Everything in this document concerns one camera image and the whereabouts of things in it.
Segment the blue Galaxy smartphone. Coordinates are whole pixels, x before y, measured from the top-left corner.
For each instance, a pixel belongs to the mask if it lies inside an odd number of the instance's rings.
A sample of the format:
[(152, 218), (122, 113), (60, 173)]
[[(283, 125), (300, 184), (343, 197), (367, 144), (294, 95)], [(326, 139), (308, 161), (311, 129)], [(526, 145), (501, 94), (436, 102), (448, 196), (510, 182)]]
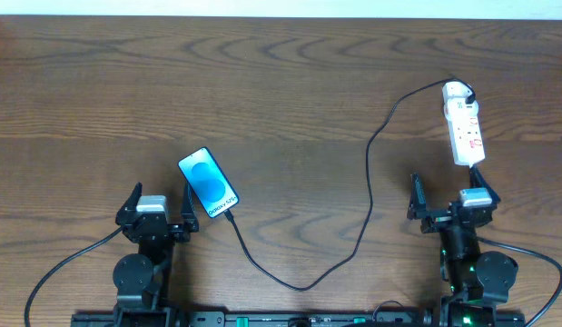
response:
[(210, 218), (215, 218), (240, 202), (240, 196), (207, 147), (182, 158), (178, 167)]

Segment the white power strip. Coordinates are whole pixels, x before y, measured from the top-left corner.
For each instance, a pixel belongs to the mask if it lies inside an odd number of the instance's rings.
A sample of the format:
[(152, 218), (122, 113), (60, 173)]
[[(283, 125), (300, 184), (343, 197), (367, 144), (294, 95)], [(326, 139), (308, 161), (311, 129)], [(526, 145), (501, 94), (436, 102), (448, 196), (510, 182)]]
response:
[(449, 138), (456, 165), (472, 167), (485, 159), (478, 121), (478, 103), (451, 97), (444, 104)]

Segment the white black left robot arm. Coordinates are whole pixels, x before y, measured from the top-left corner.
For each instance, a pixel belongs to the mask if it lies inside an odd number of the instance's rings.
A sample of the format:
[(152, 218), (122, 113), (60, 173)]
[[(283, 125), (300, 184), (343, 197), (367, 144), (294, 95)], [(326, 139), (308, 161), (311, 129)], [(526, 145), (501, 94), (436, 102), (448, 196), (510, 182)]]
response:
[(169, 222), (167, 199), (143, 195), (138, 183), (117, 212), (115, 223), (122, 234), (138, 245), (138, 252), (124, 256), (113, 269), (117, 288), (114, 326), (187, 326), (188, 317), (168, 301), (173, 250), (199, 231), (189, 184), (183, 188), (182, 220)]

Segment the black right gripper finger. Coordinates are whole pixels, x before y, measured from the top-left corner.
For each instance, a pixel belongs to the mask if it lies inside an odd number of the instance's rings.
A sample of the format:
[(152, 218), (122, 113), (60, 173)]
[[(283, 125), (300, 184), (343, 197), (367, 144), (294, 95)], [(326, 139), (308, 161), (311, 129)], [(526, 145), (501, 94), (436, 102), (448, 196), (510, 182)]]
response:
[(411, 192), (407, 218), (409, 220), (421, 220), (428, 211), (427, 200), (424, 193), (423, 183), (417, 173), (411, 175)]
[(469, 182), (471, 188), (485, 188), (492, 200), (492, 203), (500, 203), (501, 199), (482, 176), (476, 165), (469, 168)]

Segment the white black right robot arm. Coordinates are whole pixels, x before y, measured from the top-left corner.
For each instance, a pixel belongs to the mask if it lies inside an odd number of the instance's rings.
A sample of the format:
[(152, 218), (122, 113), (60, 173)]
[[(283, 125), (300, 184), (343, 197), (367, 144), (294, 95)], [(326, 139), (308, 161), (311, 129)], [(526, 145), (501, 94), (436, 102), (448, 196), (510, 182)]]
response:
[(508, 302), (516, 282), (517, 262), (501, 252), (483, 253), (476, 230), (492, 221), (500, 198), (482, 177), (478, 168), (469, 169), (470, 187), (446, 209), (427, 205), (423, 183), (411, 175), (411, 196), (407, 218), (421, 221), (423, 233), (440, 237), (440, 274), (449, 283), (451, 294), (440, 299), (435, 326), (522, 326), (520, 312), (499, 312)]

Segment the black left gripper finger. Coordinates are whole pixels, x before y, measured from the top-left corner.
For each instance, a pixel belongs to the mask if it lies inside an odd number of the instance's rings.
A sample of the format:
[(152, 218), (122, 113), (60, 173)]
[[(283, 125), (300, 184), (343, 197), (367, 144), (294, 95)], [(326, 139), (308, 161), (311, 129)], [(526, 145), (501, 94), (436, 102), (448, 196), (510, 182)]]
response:
[(183, 187), (182, 207), (180, 210), (183, 225), (189, 233), (197, 233), (200, 229), (193, 205), (192, 187), (186, 183)]
[(137, 183), (133, 188), (129, 197), (125, 200), (123, 205), (118, 211), (119, 217), (129, 216), (131, 213), (136, 212), (136, 206), (142, 196), (143, 185), (141, 183)]

